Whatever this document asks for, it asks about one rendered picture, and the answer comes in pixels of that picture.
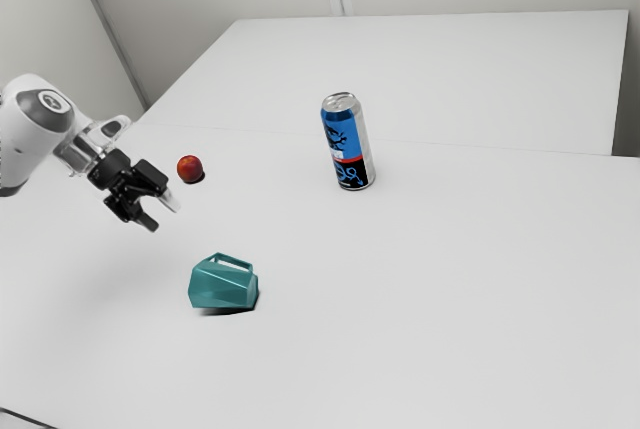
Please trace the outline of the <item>red peach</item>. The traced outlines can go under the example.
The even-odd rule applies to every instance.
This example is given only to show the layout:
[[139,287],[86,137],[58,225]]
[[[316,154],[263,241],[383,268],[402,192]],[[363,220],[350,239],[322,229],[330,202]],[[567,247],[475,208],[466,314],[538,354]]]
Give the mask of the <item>red peach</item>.
[[176,164],[176,172],[186,184],[197,183],[204,177],[202,162],[195,155],[182,156]]

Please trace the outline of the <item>blue and black drink can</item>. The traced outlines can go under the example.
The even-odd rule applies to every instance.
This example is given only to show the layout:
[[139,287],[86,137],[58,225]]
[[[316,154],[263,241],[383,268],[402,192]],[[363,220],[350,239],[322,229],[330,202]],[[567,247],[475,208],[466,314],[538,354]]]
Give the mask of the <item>blue and black drink can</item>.
[[339,186],[349,191],[369,187],[376,171],[360,101],[349,92],[331,94],[320,116]]

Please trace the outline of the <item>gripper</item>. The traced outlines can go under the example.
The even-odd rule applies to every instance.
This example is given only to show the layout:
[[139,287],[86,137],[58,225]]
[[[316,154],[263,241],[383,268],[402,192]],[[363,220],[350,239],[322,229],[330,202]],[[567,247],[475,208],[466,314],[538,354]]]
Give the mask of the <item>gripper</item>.
[[104,204],[123,222],[134,222],[154,233],[159,224],[141,205],[142,197],[155,197],[167,209],[177,213],[181,203],[168,188],[168,177],[145,159],[134,166],[121,150],[114,149],[88,173],[88,180],[109,195]]

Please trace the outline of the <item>teal faceted mug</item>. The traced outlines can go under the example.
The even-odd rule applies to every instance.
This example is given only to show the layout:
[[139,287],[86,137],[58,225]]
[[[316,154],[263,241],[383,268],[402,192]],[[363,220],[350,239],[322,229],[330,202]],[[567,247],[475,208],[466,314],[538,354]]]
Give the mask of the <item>teal faceted mug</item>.
[[259,279],[251,263],[218,252],[192,268],[187,293],[193,308],[252,310]]

